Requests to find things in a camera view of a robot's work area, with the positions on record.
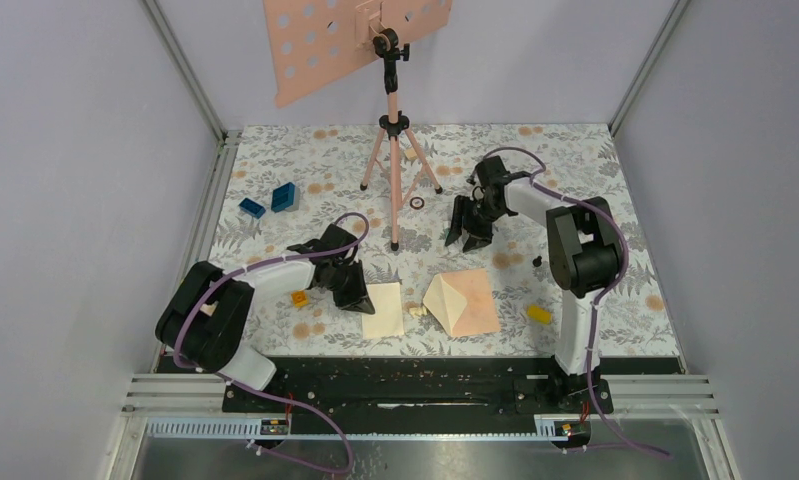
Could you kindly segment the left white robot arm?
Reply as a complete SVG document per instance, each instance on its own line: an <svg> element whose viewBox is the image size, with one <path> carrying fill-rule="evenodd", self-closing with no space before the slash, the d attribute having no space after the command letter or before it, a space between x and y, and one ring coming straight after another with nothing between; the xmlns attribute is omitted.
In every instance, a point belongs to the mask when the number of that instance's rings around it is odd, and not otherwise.
<svg viewBox="0 0 799 480"><path fill-rule="evenodd" d="M155 327L155 336L172 348L182 368L198 368L247 389L263 411L284 401L285 385L274 377L275 364L243 339L254 303L309 289L331 293L343 311L373 314L363 267L356 258L361 236L336 223L276 258L231 272L208 262L193 264Z"/></svg>

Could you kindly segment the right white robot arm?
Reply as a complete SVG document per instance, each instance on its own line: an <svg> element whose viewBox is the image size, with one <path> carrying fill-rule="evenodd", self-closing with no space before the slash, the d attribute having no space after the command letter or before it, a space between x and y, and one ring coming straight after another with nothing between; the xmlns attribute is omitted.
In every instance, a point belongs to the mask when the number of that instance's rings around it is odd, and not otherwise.
<svg viewBox="0 0 799 480"><path fill-rule="evenodd" d="M556 193L529 172L508 171L498 155L477 163L474 176L481 196L455 198L445 244L463 238L465 252L483 248L492 242L494 223L505 215L522 215L545 228L545 259L562 291L554 359L564 373L550 382L548 396L558 410L572 412L589 393L578 375L599 366L598 307L628 267L624 236L601 196L578 200Z"/></svg>

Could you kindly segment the beige lined letter paper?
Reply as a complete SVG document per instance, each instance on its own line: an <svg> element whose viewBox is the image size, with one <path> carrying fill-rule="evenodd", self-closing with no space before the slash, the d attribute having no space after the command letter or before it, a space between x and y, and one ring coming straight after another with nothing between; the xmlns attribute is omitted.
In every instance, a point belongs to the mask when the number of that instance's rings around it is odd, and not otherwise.
<svg viewBox="0 0 799 480"><path fill-rule="evenodd" d="M363 338L369 340L403 335L401 284L370 284L367 288L375 313L362 315Z"/></svg>

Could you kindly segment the tan paper envelope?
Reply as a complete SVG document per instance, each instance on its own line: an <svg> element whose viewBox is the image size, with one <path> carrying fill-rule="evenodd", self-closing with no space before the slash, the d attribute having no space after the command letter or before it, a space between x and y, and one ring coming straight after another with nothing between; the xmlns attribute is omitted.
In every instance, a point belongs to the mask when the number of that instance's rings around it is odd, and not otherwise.
<svg viewBox="0 0 799 480"><path fill-rule="evenodd" d="M501 331L489 277L483 268L435 275L423 305L452 338Z"/></svg>

